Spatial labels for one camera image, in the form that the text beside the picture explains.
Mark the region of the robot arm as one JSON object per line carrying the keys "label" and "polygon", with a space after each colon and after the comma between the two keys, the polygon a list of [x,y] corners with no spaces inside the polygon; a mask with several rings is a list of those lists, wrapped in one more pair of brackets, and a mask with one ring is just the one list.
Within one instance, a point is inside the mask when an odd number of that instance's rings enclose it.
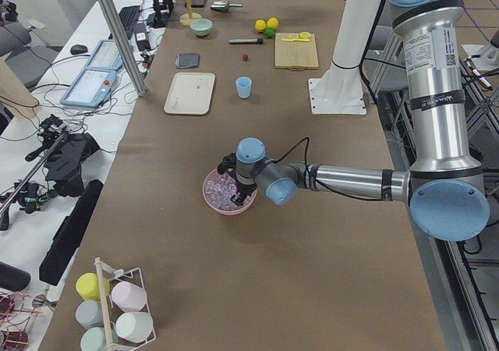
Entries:
{"label": "robot arm", "polygon": [[490,206],[481,164],[469,152],[465,92],[455,25],[462,0],[347,0],[330,69],[309,88],[316,114],[359,112],[356,70],[374,27],[380,3],[391,8],[392,28],[402,40],[416,160],[406,172],[312,165],[283,165],[269,158],[261,140],[248,137],[225,160],[242,204],[261,190],[278,205],[297,189],[330,191],[365,201],[401,201],[426,234],[446,241],[477,236],[487,225]]}

